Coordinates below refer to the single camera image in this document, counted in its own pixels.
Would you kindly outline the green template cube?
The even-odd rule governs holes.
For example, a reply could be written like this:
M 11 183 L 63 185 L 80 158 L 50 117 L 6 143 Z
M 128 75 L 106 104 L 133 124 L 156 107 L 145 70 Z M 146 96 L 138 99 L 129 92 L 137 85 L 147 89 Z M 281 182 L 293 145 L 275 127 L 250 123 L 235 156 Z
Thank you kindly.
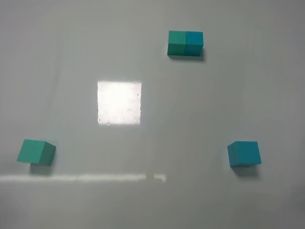
M 167 55 L 184 56 L 186 47 L 185 31 L 169 31 Z

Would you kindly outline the blue template cube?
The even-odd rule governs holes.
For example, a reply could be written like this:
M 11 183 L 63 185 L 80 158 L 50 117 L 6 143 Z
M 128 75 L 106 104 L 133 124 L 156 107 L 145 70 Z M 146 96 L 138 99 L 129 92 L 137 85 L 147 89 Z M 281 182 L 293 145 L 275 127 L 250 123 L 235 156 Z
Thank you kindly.
M 185 56 L 201 55 L 204 46 L 203 32 L 202 31 L 187 31 L 186 32 L 186 47 Z

